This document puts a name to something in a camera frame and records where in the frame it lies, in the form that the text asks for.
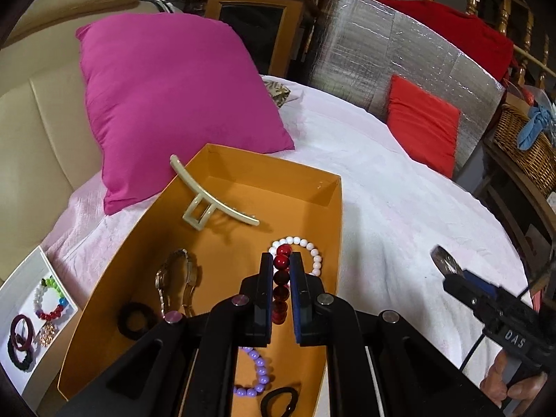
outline metal screw head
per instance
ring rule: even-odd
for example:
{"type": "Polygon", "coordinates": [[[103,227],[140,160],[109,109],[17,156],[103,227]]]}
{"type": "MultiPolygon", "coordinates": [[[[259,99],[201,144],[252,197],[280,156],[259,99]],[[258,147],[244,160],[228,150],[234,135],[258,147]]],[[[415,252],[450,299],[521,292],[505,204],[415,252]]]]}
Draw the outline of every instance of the metal screw head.
{"type": "Polygon", "coordinates": [[[329,293],[321,293],[316,297],[316,302],[323,306],[329,306],[334,302],[334,297],[329,293]]]}
{"type": "Polygon", "coordinates": [[[166,312],[164,314],[164,321],[171,324],[171,325],[179,323],[182,318],[183,318],[183,315],[180,312],[178,312],[177,310],[171,310],[171,311],[166,312]]]}
{"type": "Polygon", "coordinates": [[[249,302],[249,297],[246,295],[236,295],[232,298],[234,306],[245,306],[249,302]]]}
{"type": "Polygon", "coordinates": [[[383,320],[387,323],[397,323],[400,321],[400,314],[393,310],[383,312],[383,320]]]}

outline red cloth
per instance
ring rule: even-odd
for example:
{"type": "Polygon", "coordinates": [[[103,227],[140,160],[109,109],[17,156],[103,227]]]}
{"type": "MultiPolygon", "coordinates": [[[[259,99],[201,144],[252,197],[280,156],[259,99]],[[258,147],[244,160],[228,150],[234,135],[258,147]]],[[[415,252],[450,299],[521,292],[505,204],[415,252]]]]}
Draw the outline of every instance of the red cloth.
{"type": "Polygon", "coordinates": [[[386,124],[415,161],[452,177],[458,139],[458,108],[392,75],[386,124]]]}
{"type": "Polygon", "coordinates": [[[497,81],[501,81],[514,55],[514,44],[476,15],[463,14],[428,0],[380,0],[406,14],[454,44],[497,81]]]}

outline patterned cloth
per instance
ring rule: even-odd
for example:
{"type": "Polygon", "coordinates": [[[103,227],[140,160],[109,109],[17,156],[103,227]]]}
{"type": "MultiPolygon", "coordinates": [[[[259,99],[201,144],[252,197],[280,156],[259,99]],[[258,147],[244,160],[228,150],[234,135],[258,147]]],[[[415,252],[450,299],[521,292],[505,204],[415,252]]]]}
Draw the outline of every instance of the patterned cloth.
{"type": "Polygon", "coordinates": [[[284,105],[288,96],[290,96],[290,89],[285,87],[282,83],[273,82],[272,80],[263,81],[265,82],[266,90],[274,100],[274,103],[276,103],[276,106],[282,108],[282,105],[284,105]]]}

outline white tray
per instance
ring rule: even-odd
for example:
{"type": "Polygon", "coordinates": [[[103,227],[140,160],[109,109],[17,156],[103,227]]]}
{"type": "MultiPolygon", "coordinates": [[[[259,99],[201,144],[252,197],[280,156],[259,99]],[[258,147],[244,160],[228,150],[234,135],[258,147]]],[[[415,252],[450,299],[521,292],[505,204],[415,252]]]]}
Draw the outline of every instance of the white tray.
{"type": "MultiPolygon", "coordinates": [[[[52,311],[57,305],[58,298],[57,293],[49,289],[43,297],[44,311],[52,311]]],[[[31,252],[0,287],[0,363],[32,410],[37,409],[48,387],[60,371],[80,317],[81,310],[63,287],[40,247],[31,252]],[[62,317],[55,321],[59,332],[52,344],[47,348],[33,344],[31,368],[28,371],[21,371],[13,365],[7,351],[10,326],[14,317],[22,313],[31,319],[35,333],[40,330],[44,322],[34,313],[34,290],[42,278],[50,276],[56,279],[69,304],[62,317]]],[[[19,351],[16,351],[16,354],[19,359],[23,359],[25,355],[24,352],[19,351]]]]}

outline maroon hair tie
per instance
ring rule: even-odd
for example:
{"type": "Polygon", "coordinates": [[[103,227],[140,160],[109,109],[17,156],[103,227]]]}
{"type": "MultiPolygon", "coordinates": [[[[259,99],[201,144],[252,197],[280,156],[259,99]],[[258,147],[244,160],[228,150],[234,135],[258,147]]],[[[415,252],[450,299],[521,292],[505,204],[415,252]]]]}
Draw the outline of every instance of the maroon hair tie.
{"type": "Polygon", "coordinates": [[[34,337],[34,328],[33,328],[33,323],[31,322],[31,320],[29,319],[29,317],[26,317],[25,315],[21,315],[19,314],[17,317],[15,317],[12,320],[12,327],[9,330],[9,338],[10,341],[12,342],[13,347],[18,350],[18,351],[27,351],[31,348],[31,343],[33,342],[33,337],[34,337]],[[19,336],[16,337],[19,334],[16,334],[16,326],[17,324],[21,321],[21,320],[25,320],[25,323],[27,324],[27,339],[24,339],[23,337],[19,336]]]}

